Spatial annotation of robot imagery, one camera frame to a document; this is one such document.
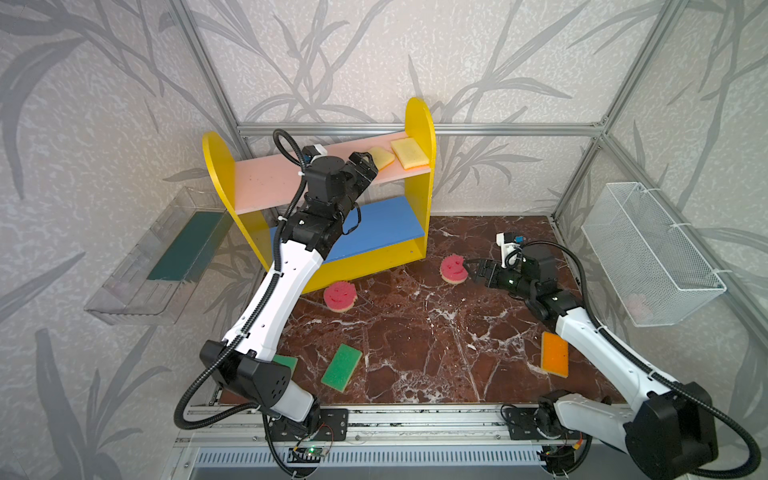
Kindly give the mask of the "orange yellow sponge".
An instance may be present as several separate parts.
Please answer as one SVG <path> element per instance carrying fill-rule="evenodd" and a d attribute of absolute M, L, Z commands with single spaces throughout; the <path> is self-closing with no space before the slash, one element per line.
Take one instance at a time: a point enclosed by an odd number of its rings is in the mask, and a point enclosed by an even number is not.
<path fill-rule="evenodd" d="M 569 344 L 560 336 L 544 332 L 541 339 L 540 368 L 561 378 L 569 375 Z"/>

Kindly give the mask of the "green sponge under arm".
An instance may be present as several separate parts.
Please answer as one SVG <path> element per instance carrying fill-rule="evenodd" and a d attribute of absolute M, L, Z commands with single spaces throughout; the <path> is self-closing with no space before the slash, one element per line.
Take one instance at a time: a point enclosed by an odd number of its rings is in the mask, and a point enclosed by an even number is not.
<path fill-rule="evenodd" d="M 279 365 L 288 367 L 291 370 L 291 373 L 296 371 L 298 365 L 298 359 L 292 356 L 275 355 L 272 361 Z"/>

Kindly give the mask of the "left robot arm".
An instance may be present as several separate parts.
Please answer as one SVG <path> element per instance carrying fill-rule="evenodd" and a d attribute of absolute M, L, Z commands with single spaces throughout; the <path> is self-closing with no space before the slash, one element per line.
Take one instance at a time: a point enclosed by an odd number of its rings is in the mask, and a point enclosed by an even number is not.
<path fill-rule="evenodd" d="M 304 204 L 280 220 L 273 263 L 241 318 L 220 341 L 201 350 L 205 375 L 247 399 L 253 408 L 314 429 L 315 397 L 274 360 L 285 324 L 302 291 L 344 235 L 346 218 L 378 174 L 373 157 L 317 156 L 304 167 Z"/>

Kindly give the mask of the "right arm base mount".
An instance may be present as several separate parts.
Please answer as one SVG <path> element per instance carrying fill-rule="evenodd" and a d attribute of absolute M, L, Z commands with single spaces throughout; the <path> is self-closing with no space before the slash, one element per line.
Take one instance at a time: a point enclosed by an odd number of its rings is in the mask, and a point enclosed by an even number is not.
<path fill-rule="evenodd" d="M 570 444 L 583 439 L 580 432 L 566 429 L 551 407 L 503 404 L 500 415 L 512 440 L 549 440 Z"/>

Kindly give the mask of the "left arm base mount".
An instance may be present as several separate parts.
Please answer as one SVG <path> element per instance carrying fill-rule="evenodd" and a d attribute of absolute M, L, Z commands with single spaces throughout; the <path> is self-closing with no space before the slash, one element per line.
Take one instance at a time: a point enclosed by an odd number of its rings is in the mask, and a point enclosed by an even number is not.
<path fill-rule="evenodd" d="M 350 411 L 344 408 L 313 408 L 303 422 L 281 417 L 269 419 L 267 427 L 274 442 L 316 439 L 320 441 L 344 441 L 349 427 Z"/>

